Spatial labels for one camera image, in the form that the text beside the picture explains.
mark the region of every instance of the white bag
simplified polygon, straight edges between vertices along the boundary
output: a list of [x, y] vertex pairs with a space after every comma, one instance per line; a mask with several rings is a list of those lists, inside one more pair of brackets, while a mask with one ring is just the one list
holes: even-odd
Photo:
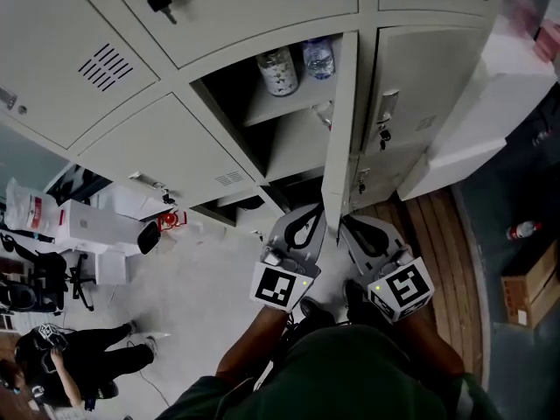
[[11, 178], [6, 187], [5, 223], [10, 230], [53, 236], [60, 209], [53, 196], [20, 186]]

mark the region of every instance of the tiled floor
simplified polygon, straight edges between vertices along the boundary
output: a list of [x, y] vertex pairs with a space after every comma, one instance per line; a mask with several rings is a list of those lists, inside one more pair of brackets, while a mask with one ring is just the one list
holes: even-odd
[[[221, 356], [239, 338], [260, 306], [249, 300], [255, 260], [262, 244], [227, 233], [221, 241], [197, 244], [187, 237], [171, 251], [133, 258], [133, 280], [126, 286], [93, 288], [95, 311], [68, 301], [65, 327], [75, 329], [119, 326], [139, 319], [142, 328], [169, 333], [159, 341], [159, 358], [143, 372], [172, 403], [202, 375], [212, 375]], [[354, 272], [347, 251], [325, 238], [318, 261], [321, 278], [310, 295], [341, 308], [342, 282]], [[134, 420], [155, 418], [165, 404], [138, 374], [116, 380], [120, 395], [99, 401], [87, 418]]]

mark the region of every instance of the sticker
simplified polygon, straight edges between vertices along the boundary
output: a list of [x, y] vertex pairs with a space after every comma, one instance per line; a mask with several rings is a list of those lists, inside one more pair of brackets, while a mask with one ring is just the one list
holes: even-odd
[[378, 298], [373, 291], [371, 291], [371, 299], [374, 302], [374, 305], [377, 306], [377, 308], [379, 308], [382, 312], [384, 312], [389, 319], [392, 319], [393, 316], [395, 316], [395, 310], [393, 310], [393, 308], [391, 308], [380, 298]]
[[43, 200], [36, 196], [31, 196], [31, 206], [27, 216], [27, 227], [31, 230], [37, 230], [41, 222], [41, 213], [43, 212]]
[[262, 279], [255, 297], [285, 307], [290, 300], [295, 282], [296, 276], [266, 268], [262, 273]]
[[517, 310], [517, 323], [525, 326], [527, 324], [527, 312]]
[[430, 288], [428, 288], [428, 285], [414, 264], [387, 277], [387, 284], [401, 307], [418, 300], [424, 294], [430, 292]]

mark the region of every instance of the cable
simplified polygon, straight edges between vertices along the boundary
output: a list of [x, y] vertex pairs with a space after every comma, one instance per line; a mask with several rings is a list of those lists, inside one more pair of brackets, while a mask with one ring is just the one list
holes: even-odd
[[140, 370], [140, 376], [142, 377], [142, 379], [147, 382], [148, 384], [150, 384], [158, 393], [159, 396], [162, 397], [162, 399], [164, 400], [165, 404], [167, 405], [167, 407], [171, 407], [171, 405], [167, 402], [167, 400], [164, 397], [164, 394], [161, 393], [161, 390], [158, 389], [158, 386], [156, 386], [153, 382], [149, 381], [143, 374], [142, 374], [142, 370]]
[[[134, 343], [131, 340], [128, 340], [126, 342], [126, 347], [129, 348], [130, 346], [135, 346]], [[158, 389], [158, 386], [156, 386], [153, 382], [151, 382], [150, 380], [148, 380], [142, 373], [142, 370], [139, 370], [138, 373], [140, 374], [140, 376], [142, 377], [142, 379], [147, 382], [148, 384], [150, 384], [158, 393], [159, 396], [161, 396], [162, 400], [164, 400], [165, 404], [167, 405], [168, 408], [171, 407], [171, 405], [167, 402], [167, 399], [164, 397], [164, 394], [162, 393], [161, 390]]]

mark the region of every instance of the black chair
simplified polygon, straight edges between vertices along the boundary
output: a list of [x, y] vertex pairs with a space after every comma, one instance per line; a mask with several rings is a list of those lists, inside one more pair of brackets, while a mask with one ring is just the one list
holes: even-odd
[[33, 263], [33, 272], [30, 274], [30, 287], [36, 293], [39, 306], [37, 307], [40, 312], [55, 312], [56, 311], [42, 311], [42, 305], [54, 304], [57, 311], [61, 312], [64, 309], [64, 293], [68, 292], [67, 283], [72, 285], [72, 297], [74, 299], [80, 298], [82, 303], [91, 312], [94, 307], [88, 304], [86, 297], [84, 295], [82, 285], [87, 282], [94, 282], [94, 278], [82, 278], [82, 263], [88, 256], [81, 254], [76, 266], [69, 269], [70, 275], [66, 273], [67, 262], [64, 257], [56, 252], [49, 252], [43, 254], [37, 252], [32, 253], [30, 250], [20, 246], [12, 236], [0, 234], [0, 240], [2, 241], [3, 248], [7, 252], [16, 253], [24, 258], [25, 260]]

